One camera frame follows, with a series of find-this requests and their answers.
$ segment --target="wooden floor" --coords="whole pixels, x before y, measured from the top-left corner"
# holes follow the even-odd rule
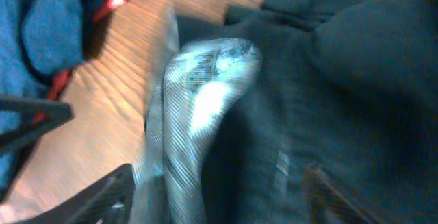
[[[95,60],[75,71],[62,98],[73,106],[75,119],[40,141],[0,205],[0,223],[49,210],[134,160],[144,142],[146,89],[157,51],[153,39],[170,4],[179,13],[221,23],[228,4],[255,8],[261,1],[132,0],[113,12],[95,34],[93,43],[103,42]]]

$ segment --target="brown wood surface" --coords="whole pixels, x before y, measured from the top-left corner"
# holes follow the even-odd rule
[[[144,142],[145,90],[158,50],[154,37],[170,4],[179,13],[221,23],[228,4],[257,7],[261,1],[131,0],[113,12],[91,42],[101,50],[74,72],[62,98],[73,106],[75,119],[39,142],[0,205],[0,223],[47,211],[133,162]]]

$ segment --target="blue fabric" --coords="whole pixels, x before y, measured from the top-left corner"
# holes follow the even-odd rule
[[[82,42],[104,0],[0,1],[0,94],[44,97],[54,75],[84,61]],[[29,118],[0,112],[0,133],[24,122]],[[13,179],[17,161],[18,152],[0,156],[0,192]]]

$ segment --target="shiny gray fabric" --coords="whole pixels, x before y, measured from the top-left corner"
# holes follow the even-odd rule
[[[162,57],[177,48],[170,23]],[[261,54],[237,38],[191,43],[151,78],[145,151],[134,164],[131,223],[206,223],[201,166],[224,113],[254,80]]]

